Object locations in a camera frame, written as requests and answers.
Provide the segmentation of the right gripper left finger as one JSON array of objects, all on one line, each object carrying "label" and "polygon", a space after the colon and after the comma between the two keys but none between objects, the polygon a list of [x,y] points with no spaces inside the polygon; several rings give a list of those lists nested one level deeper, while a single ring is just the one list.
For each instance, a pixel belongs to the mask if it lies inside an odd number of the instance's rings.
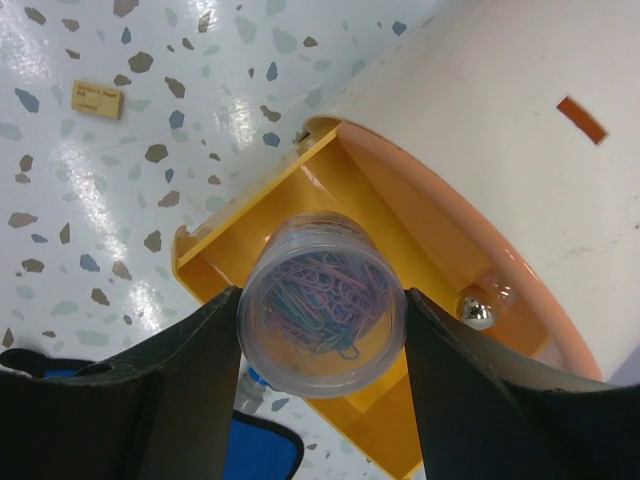
[{"label": "right gripper left finger", "polygon": [[230,287],[102,361],[1,355],[5,479],[219,479],[240,365]]}]

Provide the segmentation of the blue grey glue stick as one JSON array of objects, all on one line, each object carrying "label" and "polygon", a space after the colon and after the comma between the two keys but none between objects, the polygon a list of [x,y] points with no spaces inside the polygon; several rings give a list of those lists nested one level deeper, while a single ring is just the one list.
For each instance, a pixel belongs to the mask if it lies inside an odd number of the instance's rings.
[{"label": "blue grey glue stick", "polygon": [[254,415],[272,392],[269,383],[249,366],[239,378],[234,409],[246,415]]}]

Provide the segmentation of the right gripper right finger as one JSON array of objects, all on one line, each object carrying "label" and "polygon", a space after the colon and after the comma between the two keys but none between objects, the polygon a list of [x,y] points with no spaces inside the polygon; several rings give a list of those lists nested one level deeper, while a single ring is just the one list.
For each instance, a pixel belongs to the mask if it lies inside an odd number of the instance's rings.
[{"label": "right gripper right finger", "polygon": [[636,479],[639,388],[515,352],[406,293],[405,350],[430,479]]}]

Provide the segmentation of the round beige drawer organizer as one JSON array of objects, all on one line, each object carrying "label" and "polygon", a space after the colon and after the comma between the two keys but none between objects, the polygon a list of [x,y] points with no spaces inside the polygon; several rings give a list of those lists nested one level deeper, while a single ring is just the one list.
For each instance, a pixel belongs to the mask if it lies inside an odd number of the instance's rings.
[{"label": "round beige drawer organizer", "polygon": [[[639,5],[446,1],[307,123],[307,149],[197,230],[173,271],[241,286],[287,217],[334,210],[406,288],[610,384],[639,345]],[[388,475],[424,469],[406,352],[314,409]]]}]

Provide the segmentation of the purple glitter tape roll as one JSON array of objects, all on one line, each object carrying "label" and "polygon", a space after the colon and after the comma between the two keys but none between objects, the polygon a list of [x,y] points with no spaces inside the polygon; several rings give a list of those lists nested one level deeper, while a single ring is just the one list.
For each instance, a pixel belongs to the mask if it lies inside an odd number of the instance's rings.
[{"label": "purple glitter tape roll", "polygon": [[401,282],[364,229],[336,212],[304,212],[261,252],[241,293],[238,337],[272,388],[337,398],[393,366],[406,314]]}]

